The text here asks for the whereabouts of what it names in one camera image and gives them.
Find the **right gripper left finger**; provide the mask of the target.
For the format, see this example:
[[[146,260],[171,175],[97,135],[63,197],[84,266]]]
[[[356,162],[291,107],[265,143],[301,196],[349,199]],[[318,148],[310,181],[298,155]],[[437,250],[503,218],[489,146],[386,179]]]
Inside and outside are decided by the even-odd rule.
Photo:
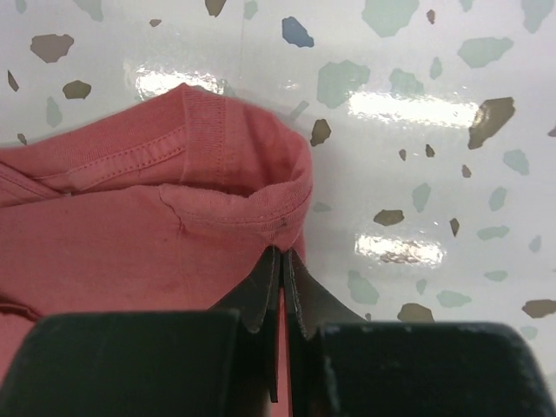
[[[281,253],[264,250],[251,272],[213,309],[237,311],[245,328],[247,359],[262,377],[271,402],[278,401]]]

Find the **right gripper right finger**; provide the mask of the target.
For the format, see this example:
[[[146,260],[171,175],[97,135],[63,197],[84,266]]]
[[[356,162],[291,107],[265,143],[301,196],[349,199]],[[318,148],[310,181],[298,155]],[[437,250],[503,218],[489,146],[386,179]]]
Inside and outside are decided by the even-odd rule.
[[[281,281],[285,303],[285,348],[288,372],[288,413],[328,416],[320,328],[328,323],[365,321],[345,306],[308,271],[294,250],[282,256]]]

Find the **red t shirt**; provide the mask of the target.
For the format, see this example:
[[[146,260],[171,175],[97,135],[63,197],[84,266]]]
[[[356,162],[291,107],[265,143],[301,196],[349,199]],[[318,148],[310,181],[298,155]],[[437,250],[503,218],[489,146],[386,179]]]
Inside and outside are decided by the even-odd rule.
[[[1,152],[1,363],[31,321],[208,308],[275,246],[304,253],[308,142],[264,109],[180,85]]]

